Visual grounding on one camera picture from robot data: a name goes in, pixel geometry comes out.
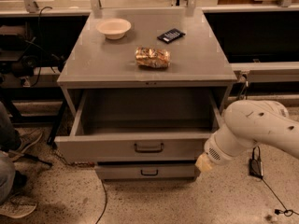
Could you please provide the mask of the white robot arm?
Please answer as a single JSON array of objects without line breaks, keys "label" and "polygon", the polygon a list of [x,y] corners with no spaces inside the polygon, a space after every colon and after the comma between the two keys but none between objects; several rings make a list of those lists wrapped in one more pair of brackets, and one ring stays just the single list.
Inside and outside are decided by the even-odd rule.
[{"label": "white robot arm", "polygon": [[195,167],[210,171],[259,144],[299,158],[299,123],[276,101],[233,102],[224,111],[223,124],[206,140]]}]

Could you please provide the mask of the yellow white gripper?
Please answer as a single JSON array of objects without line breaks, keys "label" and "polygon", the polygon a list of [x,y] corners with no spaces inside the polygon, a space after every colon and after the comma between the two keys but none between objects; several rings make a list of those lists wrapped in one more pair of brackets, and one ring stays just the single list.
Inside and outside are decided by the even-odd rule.
[{"label": "yellow white gripper", "polygon": [[203,173],[203,172],[208,172],[213,168],[213,162],[210,160],[208,155],[206,153],[202,153],[196,163],[195,166],[198,168],[198,170]]}]

